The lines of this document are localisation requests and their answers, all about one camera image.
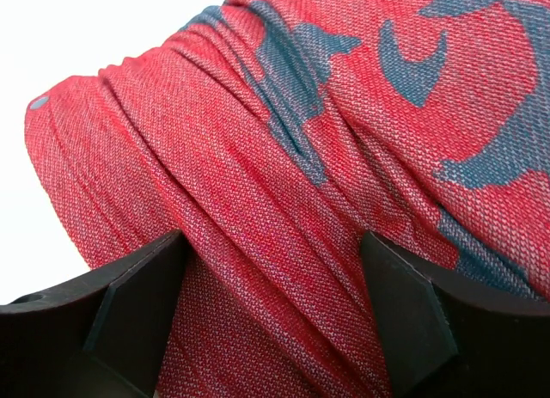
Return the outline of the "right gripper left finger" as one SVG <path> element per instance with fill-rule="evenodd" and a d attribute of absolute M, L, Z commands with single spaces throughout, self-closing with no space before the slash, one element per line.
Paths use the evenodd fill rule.
<path fill-rule="evenodd" d="M 3 397 L 152 397 L 184 277 L 172 231 L 1 307 Z"/>

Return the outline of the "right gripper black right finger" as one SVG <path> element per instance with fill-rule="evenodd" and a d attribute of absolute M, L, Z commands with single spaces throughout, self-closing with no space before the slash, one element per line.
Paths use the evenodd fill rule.
<path fill-rule="evenodd" d="M 374 232 L 365 281 L 396 397 L 547 397 L 549 305 L 483 285 Z"/>

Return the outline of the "red printed pillowcase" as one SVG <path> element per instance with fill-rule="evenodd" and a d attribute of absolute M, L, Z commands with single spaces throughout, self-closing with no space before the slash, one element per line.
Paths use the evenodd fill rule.
<path fill-rule="evenodd" d="M 30 159 L 91 267 L 196 258 L 163 397 L 387 397 L 375 231 L 549 296 L 549 0 L 225 0 L 32 102 Z"/>

